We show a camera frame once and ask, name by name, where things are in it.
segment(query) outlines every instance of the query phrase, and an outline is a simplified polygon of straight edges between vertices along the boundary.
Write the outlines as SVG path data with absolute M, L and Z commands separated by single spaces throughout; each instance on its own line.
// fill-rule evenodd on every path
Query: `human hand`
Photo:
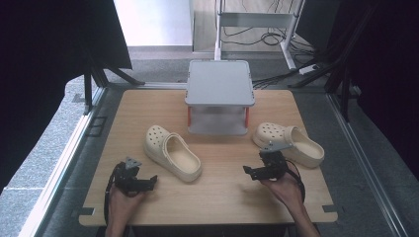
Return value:
M 133 197 L 127 197 L 120 189 L 112 185 L 109 193 L 107 237 L 123 236 L 126 224 L 144 198 L 145 192 L 138 193 Z
M 295 174 L 298 174 L 296 167 L 288 163 L 289 169 Z M 293 217 L 296 229 L 301 237 L 319 237 L 320 234 L 314 227 L 308 216 L 307 210 L 302 203 L 302 195 L 298 183 L 295 178 L 289 173 L 285 173 L 280 179 L 276 181 L 261 180 L 262 185 L 274 194 L 289 210 Z
M 295 174 L 298 174 L 296 167 L 288 162 L 288 167 Z M 302 206 L 302 195 L 295 178 L 289 173 L 285 173 L 280 179 L 261 180 L 262 185 L 266 186 L 272 194 L 282 202 L 288 209 L 296 209 Z

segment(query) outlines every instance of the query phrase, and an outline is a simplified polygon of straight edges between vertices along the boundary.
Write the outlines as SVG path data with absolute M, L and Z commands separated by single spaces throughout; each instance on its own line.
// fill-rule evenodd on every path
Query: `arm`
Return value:
M 127 197 L 115 185 L 112 185 L 110 190 L 109 220 L 105 236 L 123 236 L 126 224 L 144 198 L 145 193 L 143 192 L 134 197 Z
M 289 164 L 289 168 L 296 173 L 293 165 Z M 287 207 L 300 236 L 320 236 L 302 203 L 301 192 L 296 180 L 290 174 L 286 173 L 276 181 L 262 180 L 260 182 L 268 187 L 272 194 Z

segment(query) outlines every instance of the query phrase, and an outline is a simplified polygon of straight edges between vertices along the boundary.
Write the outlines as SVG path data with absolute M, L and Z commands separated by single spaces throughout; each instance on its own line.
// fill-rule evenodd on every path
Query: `gray floor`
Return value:
M 171 86 L 183 87 L 191 59 L 213 58 L 211 53 L 192 52 L 191 45 L 168 45 L 171 46 L 130 47 L 133 70 L 125 72 L 154 85 L 169 82 L 173 83 Z M 280 53 L 226 53 L 224 58 L 248 60 L 253 79 L 288 72 Z M 81 226 L 78 215 L 86 211 L 82 209 L 84 197 L 119 101 L 124 90 L 132 89 L 112 72 L 106 73 L 112 84 L 97 106 L 91 126 L 62 177 L 37 236 L 95 236 L 97 229 Z M 287 85 L 302 78 L 295 75 L 266 89 L 287 89 Z M 350 101 L 350 122 L 341 122 L 333 102 L 323 92 L 325 80 L 293 89 L 309 136 L 326 151 L 321 169 L 339 214 L 336 222 L 318 223 L 322 236 L 405 236 L 406 233 L 419 236 L 417 180 L 356 100 Z M 75 78 L 67 84 L 61 107 L 40 142 L 0 197 L 2 236 L 19 235 L 83 114 L 83 98 L 83 79 Z M 351 132 L 356 135 L 355 141 L 348 134 Z M 371 165 L 367 172 L 364 158 Z M 371 181 L 374 179 L 378 179 L 380 187 Z M 390 222 L 396 218 L 405 232 L 394 230 Z

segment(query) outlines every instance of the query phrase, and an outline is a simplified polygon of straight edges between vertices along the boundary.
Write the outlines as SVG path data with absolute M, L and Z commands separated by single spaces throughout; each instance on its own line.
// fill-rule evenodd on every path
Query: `metal frame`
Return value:
M 221 60 L 221 28 L 222 27 L 253 27 L 253 28 L 284 28 L 287 29 L 285 41 L 280 43 L 285 60 L 290 70 L 296 70 L 289 51 L 289 46 L 298 22 L 303 0 L 299 0 L 292 14 L 279 13 L 233 13 L 223 12 L 223 0 L 218 1 L 216 12 L 216 40 L 214 60 Z

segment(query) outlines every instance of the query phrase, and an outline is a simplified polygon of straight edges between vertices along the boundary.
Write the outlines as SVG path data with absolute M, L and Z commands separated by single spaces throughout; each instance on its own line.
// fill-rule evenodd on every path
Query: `beige clog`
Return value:
M 184 182 L 195 180 L 203 171 L 200 159 L 192 153 L 184 139 L 178 133 L 169 132 L 159 125 L 148 129 L 144 152 Z
M 281 150 L 286 158 L 308 168 L 315 168 L 324 160 L 323 148 L 296 126 L 285 127 L 271 122 L 263 122 L 259 124 L 252 138 L 261 148 L 267 147 L 270 142 L 282 143 L 287 147 Z

